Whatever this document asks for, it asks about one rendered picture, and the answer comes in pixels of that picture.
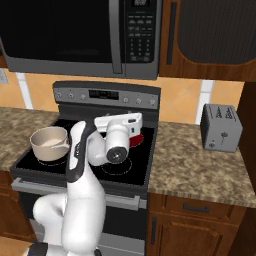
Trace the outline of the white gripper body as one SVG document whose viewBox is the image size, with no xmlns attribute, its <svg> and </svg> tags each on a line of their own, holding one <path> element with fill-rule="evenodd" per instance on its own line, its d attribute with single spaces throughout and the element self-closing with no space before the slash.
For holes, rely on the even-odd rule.
<svg viewBox="0 0 256 256">
<path fill-rule="evenodd" d="M 133 124 L 136 123 L 139 128 L 142 127 L 142 114 L 141 113 L 128 113 L 121 115 L 109 115 L 96 117 L 94 119 L 94 124 L 99 131 L 104 131 L 108 123 L 113 120 L 121 120 L 124 124 Z"/>
</svg>

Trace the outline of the red glowing burner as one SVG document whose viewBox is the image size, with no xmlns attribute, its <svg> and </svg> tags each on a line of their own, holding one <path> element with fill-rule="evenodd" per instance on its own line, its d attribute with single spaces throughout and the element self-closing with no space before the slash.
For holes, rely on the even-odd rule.
<svg viewBox="0 0 256 256">
<path fill-rule="evenodd" d="M 129 139 L 130 147 L 136 147 L 136 146 L 140 145 L 142 143 L 142 141 L 143 141 L 143 135 L 142 134 L 131 137 Z"/>
</svg>

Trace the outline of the black and grey stove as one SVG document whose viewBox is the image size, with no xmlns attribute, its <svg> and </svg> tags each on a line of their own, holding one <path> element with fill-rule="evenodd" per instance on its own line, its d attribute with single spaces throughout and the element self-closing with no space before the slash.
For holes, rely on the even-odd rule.
<svg viewBox="0 0 256 256">
<path fill-rule="evenodd" d="M 56 99 L 57 92 L 62 93 L 62 99 Z M 142 113 L 143 125 L 140 133 L 143 135 L 142 143 L 130 147 L 128 156 L 122 163 L 106 163 L 92 168 L 107 194 L 128 198 L 139 196 L 141 200 L 147 202 L 157 134 L 160 92 L 161 89 L 157 87 L 108 82 L 59 81 L 53 84 L 60 116 L 52 125 L 66 129 L 68 134 L 77 120 L 84 118 Z M 68 98 L 69 93 L 74 94 L 74 99 Z M 128 97 L 129 103 L 124 103 L 123 97 Z M 140 105 L 136 104 L 137 98 L 142 100 Z M 151 99 L 156 101 L 155 106 L 149 103 Z M 65 188 L 66 163 L 67 155 L 59 160 L 44 162 L 36 159 L 32 148 L 29 148 L 10 170 L 13 180 L 20 177 L 25 182 Z M 145 255 L 145 249 L 143 254 L 138 254 L 134 251 L 104 249 L 100 245 L 99 247 L 103 256 Z"/>
</svg>

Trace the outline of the beige saucepan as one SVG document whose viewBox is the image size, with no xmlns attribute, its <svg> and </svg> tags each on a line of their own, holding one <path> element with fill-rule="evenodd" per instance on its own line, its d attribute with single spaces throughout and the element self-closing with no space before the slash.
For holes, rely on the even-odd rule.
<svg viewBox="0 0 256 256">
<path fill-rule="evenodd" d="M 45 162 L 64 157 L 70 149 L 68 132 L 58 126 L 37 130 L 31 135 L 30 144 L 36 158 Z"/>
</svg>

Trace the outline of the grey and black microwave oven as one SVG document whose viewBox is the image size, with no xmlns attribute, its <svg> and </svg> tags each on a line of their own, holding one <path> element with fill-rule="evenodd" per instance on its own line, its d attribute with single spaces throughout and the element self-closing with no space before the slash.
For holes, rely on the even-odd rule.
<svg viewBox="0 0 256 256">
<path fill-rule="evenodd" d="M 12 72 L 154 80 L 162 0 L 0 0 Z"/>
</svg>

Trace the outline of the black oven door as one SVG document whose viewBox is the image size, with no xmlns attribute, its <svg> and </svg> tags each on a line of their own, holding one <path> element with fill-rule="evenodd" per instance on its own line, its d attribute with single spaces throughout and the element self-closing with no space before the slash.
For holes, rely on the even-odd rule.
<svg viewBox="0 0 256 256">
<path fill-rule="evenodd" d="M 38 241 L 44 237 L 44 228 L 33 217 L 33 206 L 39 195 L 19 193 L 25 216 L 31 222 Z M 99 245 L 104 249 L 134 251 L 143 254 L 146 240 L 147 210 L 137 211 L 108 206 Z"/>
</svg>

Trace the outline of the black microwave door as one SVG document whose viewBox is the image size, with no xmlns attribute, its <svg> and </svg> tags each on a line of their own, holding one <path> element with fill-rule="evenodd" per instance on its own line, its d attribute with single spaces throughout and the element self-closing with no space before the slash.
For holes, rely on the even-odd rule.
<svg viewBox="0 0 256 256">
<path fill-rule="evenodd" d="M 0 24 L 10 57 L 112 61 L 109 0 L 0 0 Z"/>
</svg>

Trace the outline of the grey toaster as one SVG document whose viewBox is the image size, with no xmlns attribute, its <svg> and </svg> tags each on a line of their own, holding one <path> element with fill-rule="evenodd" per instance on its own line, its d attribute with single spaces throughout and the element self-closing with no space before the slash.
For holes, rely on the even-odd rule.
<svg viewBox="0 0 256 256">
<path fill-rule="evenodd" d="M 242 130 L 243 126 L 233 105 L 203 106 L 200 131 L 205 150 L 234 153 Z"/>
</svg>

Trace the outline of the brown cupboard door dark pane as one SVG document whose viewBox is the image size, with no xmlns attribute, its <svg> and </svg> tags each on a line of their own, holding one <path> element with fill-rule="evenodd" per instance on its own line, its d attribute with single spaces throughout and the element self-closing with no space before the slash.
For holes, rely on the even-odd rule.
<svg viewBox="0 0 256 256">
<path fill-rule="evenodd" d="M 177 2 L 172 64 L 166 64 Z M 256 82 L 256 0 L 163 0 L 159 75 Z"/>
</svg>

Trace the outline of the brown wooden tall panel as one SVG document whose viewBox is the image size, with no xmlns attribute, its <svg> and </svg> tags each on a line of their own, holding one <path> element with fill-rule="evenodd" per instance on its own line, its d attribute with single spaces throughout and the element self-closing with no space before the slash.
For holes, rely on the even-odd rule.
<svg viewBox="0 0 256 256">
<path fill-rule="evenodd" d="M 245 82 L 237 114 L 243 125 L 239 149 L 256 193 L 256 82 Z M 256 256 L 256 208 L 247 208 L 228 256 Z"/>
</svg>

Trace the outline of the brown wooden cupboard run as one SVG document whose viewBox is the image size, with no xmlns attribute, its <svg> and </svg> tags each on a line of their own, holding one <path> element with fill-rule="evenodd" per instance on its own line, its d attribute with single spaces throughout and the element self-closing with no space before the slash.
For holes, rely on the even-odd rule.
<svg viewBox="0 0 256 256">
<path fill-rule="evenodd" d="M 34 230 L 11 183 L 11 174 L 0 170 L 0 236 L 32 242 L 36 239 Z"/>
</svg>

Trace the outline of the brown wooden cupboard door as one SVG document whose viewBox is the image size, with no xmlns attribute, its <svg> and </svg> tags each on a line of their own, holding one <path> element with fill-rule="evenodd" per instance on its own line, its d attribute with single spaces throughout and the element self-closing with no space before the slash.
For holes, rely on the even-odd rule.
<svg viewBox="0 0 256 256">
<path fill-rule="evenodd" d="M 155 244 L 151 245 L 152 217 L 156 216 Z M 178 215 L 148 215 L 147 256 L 228 256 L 232 227 Z"/>
</svg>

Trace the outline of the brown wooden drawer front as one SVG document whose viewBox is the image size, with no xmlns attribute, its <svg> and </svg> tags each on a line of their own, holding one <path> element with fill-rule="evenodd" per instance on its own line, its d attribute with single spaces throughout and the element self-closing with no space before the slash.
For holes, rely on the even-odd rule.
<svg viewBox="0 0 256 256">
<path fill-rule="evenodd" d="M 189 206 L 198 208 L 208 206 L 209 213 L 184 210 L 183 203 L 187 203 Z M 241 206 L 180 198 L 156 193 L 149 194 L 149 209 L 161 213 L 201 216 L 205 219 L 224 221 L 234 224 L 239 224 L 241 222 L 246 211 L 246 208 Z"/>
</svg>

